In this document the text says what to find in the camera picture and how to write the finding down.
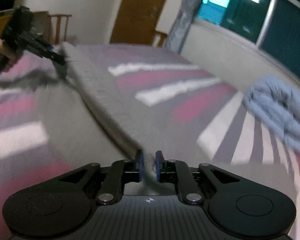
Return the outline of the person's left hand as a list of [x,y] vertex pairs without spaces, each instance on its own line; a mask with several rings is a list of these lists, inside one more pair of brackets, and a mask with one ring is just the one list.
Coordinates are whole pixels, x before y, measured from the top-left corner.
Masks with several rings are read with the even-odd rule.
[[6,45],[4,45],[2,39],[0,39],[0,55],[4,55],[9,59],[8,62],[9,66],[13,66],[20,59],[20,56],[17,56],[16,53],[11,51]]

